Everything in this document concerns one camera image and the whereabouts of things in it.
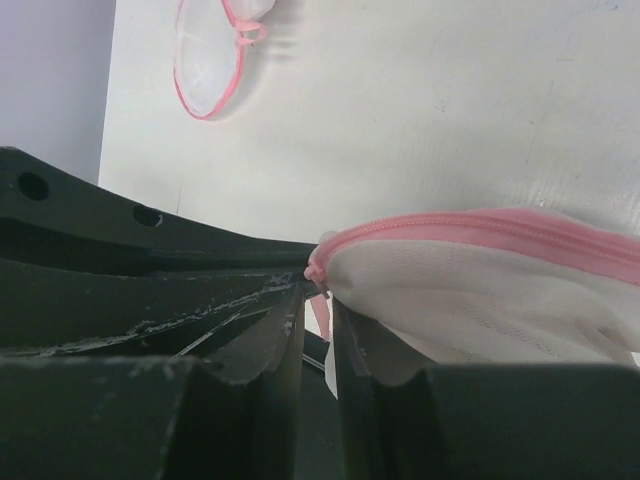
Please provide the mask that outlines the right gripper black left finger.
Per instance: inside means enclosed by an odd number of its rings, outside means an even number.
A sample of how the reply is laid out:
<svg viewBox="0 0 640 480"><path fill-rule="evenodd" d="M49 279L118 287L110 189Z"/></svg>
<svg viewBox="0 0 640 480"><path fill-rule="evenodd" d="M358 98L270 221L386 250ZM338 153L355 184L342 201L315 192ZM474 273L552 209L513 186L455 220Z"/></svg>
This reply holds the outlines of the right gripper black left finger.
<svg viewBox="0 0 640 480"><path fill-rule="evenodd" d="M304 294L213 354L1 363L5 479L290 479Z"/></svg>

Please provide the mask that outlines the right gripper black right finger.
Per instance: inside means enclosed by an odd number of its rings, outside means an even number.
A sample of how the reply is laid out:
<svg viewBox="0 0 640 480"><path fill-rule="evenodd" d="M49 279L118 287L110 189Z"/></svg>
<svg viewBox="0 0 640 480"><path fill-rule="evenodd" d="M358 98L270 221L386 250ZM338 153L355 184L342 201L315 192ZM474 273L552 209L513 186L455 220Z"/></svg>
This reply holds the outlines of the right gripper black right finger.
<svg viewBox="0 0 640 480"><path fill-rule="evenodd" d="M350 479L635 479L639 372L611 364L447 365L335 304Z"/></svg>

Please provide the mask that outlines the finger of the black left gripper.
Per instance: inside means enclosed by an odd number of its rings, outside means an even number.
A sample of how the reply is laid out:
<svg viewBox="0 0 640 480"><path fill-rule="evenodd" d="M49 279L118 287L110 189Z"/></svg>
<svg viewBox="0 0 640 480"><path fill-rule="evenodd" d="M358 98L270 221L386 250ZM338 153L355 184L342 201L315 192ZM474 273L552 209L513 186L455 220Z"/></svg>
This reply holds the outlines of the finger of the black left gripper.
<svg viewBox="0 0 640 480"><path fill-rule="evenodd" d="M253 238L1 151L1 351L183 344L302 285L308 243Z"/></svg>

